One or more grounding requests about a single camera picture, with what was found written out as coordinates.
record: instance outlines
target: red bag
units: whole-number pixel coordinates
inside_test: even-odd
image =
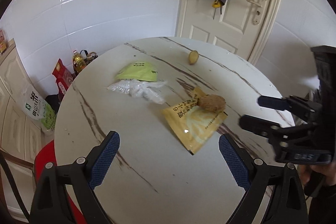
[[[65,95],[65,92],[67,92],[74,79],[60,59],[58,60],[52,74],[56,77],[56,84],[58,86],[58,97],[61,101]]]

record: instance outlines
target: white tiled wall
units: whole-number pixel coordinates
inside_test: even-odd
[[[174,36],[179,0],[13,0],[0,19],[41,95],[58,92],[58,58],[71,71],[72,51],[98,54],[127,41]]]
[[[310,47],[336,47],[336,15],[327,0],[281,0],[276,22],[256,67],[283,96],[318,88]]]

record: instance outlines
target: cooking oil bottle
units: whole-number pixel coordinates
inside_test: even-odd
[[[79,54],[77,51],[73,51],[73,68],[75,69],[76,75],[78,75],[85,67],[86,63],[82,57],[81,54]]]

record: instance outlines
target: black sleeve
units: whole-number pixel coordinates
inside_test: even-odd
[[[309,210],[309,224],[336,223],[336,185],[322,187],[313,198]]]

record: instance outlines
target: person's arm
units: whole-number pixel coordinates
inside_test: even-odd
[[[309,224],[335,224],[336,223],[336,162],[328,165],[302,165],[299,175],[302,184],[310,179],[311,171],[326,176],[325,185],[318,196],[313,198],[309,210]]]

